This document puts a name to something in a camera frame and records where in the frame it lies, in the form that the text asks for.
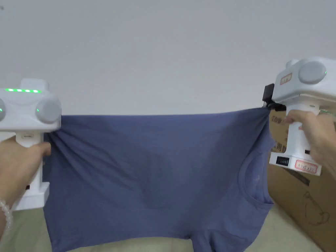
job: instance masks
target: white wall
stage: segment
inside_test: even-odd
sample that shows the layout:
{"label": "white wall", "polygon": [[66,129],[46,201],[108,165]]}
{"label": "white wall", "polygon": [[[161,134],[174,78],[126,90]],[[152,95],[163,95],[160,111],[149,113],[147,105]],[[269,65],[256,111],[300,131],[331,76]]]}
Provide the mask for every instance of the white wall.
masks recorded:
{"label": "white wall", "polygon": [[0,0],[0,87],[46,79],[64,114],[262,106],[292,58],[336,58],[332,0]]}

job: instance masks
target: black clip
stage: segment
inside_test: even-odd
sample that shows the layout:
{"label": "black clip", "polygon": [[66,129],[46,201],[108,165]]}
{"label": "black clip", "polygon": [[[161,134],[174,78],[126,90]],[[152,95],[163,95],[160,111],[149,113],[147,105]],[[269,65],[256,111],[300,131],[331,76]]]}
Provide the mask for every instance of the black clip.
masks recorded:
{"label": "black clip", "polygon": [[262,100],[263,102],[265,102],[264,107],[275,111],[286,111],[285,105],[275,103],[272,100],[273,90],[274,90],[274,83],[265,86],[264,95],[262,96]]}

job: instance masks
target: red label sticker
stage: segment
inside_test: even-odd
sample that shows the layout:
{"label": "red label sticker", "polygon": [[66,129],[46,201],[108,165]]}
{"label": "red label sticker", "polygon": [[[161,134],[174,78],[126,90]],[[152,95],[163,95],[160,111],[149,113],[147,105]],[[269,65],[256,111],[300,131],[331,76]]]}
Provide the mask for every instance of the red label sticker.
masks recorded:
{"label": "red label sticker", "polygon": [[317,173],[317,165],[302,160],[296,160],[295,168],[312,174]]}
{"label": "red label sticker", "polygon": [[289,82],[292,79],[292,73],[287,74],[285,77],[281,78],[280,85]]}

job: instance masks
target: beige floor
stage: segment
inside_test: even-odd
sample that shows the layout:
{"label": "beige floor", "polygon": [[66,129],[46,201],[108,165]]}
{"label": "beige floor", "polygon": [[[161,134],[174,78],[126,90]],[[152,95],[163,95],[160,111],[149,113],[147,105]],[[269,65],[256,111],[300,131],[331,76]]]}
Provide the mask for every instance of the beige floor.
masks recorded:
{"label": "beige floor", "polygon": [[[1,252],[51,252],[41,209],[15,213],[14,229],[0,245]],[[192,252],[191,241],[170,238],[142,238],[71,252]],[[246,252],[321,252],[278,207],[269,213],[256,241]]]}

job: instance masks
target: gray round knob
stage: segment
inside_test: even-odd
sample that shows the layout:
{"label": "gray round knob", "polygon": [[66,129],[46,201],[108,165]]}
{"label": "gray round knob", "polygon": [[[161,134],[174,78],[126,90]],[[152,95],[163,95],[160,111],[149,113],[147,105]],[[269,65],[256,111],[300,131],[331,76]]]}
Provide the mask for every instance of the gray round knob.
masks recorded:
{"label": "gray round knob", "polygon": [[327,74],[326,67],[318,61],[305,63],[299,70],[299,80],[305,84],[317,84]]}
{"label": "gray round knob", "polygon": [[294,65],[295,63],[299,62],[297,59],[292,59],[291,61],[288,61],[286,63],[286,68],[291,67],[292,65]]}
{"label": "gray round knob", "polygon": [[6,115],[6,106],[2,99],[0,99],[0,121],[5,118]]}
{"label": "gray round knob", "polygon": [[61,107],[52,100],[43,100],[36,106],[36,116],[43,123],[54,123],[61,116]]}

